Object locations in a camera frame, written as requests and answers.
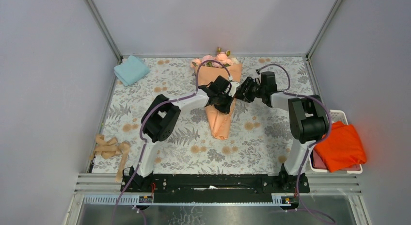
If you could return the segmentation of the peach wrapping paper sheet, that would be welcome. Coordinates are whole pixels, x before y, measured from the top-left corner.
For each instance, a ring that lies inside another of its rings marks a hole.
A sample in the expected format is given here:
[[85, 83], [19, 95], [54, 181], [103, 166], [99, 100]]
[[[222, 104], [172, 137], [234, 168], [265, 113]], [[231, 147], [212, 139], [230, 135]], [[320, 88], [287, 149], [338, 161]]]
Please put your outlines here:
[[[218, 76], [222, 76], [228, 79], [228, 74], [225, 69], [218, 67], [202, 66], [200, 72], [197, 73], [200, 59], [194, 59], [191, 61], [190, 66], [193, 68], [195, 75], [198, 77], [199, 85], [206, 85], [217, 79]], [[242, 74], [242, 64], [233, 64], [227, 68], [233, 80], [239, 82]], [[231, 115], [234, 111], [235, 101], [232, 102], [230, 112], [223, 114], [213, 106], [205, 107], [205, 112], [209, 121], [211, 134], [214, 138], [220, 140], [226, 140], [229, 136], [229, 130], [231, 125]]]

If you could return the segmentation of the pile of fake flowers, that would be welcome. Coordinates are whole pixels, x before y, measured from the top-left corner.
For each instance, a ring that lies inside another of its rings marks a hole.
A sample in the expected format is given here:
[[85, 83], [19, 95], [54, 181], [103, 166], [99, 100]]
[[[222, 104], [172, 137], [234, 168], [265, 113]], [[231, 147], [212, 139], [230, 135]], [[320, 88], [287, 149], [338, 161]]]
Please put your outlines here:
[[205, 55], [203, 58], [193, 59], [190, 62], [190, 67], [199, 67], [201, 63], [207, 67], [222, 68], [222, 65], [229, 67], [240, 62], [231, 54], [230, 50], [224, 51], [222, 48], [217, 47], [215, 55]]

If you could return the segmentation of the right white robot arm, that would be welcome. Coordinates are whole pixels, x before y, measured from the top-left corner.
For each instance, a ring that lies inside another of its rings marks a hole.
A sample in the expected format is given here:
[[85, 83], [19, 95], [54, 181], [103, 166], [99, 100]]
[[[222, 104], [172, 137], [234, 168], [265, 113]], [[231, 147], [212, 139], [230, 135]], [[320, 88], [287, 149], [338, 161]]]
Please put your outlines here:
[[278, 186], [284, 192], [292, 191], [304, 174], [312, 149], [330, 133], [331, 116], [321, 97], [279, 91], [275, 74], [263, 72], [260, 78], [248, 77], [237, 88], [235, 98], [248, 103], [259, 98], [268, 107], [288, 112], [293, 142], [278, 173]]

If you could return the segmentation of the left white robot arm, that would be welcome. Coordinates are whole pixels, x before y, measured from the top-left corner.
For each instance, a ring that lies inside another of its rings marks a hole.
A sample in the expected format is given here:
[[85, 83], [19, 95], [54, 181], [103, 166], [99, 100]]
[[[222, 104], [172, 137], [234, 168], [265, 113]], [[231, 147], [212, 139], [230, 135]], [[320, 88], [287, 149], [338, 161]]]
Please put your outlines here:
[[138, 161], [133, 164], [135, 176], [132, 186], [143, 192], [150, 187], [149, 175], [154, 170], [154, 161], [159, 143], [165, 141], [173, 132], [182, 112], [213, 107], [222, 114], [229, 114], [239, 82], [232, 77], [218, 76], [207, 85], [200, 85], [196, 91], [179, 98], [158, 95], [141, 120], [140, 138], [144, 141]]

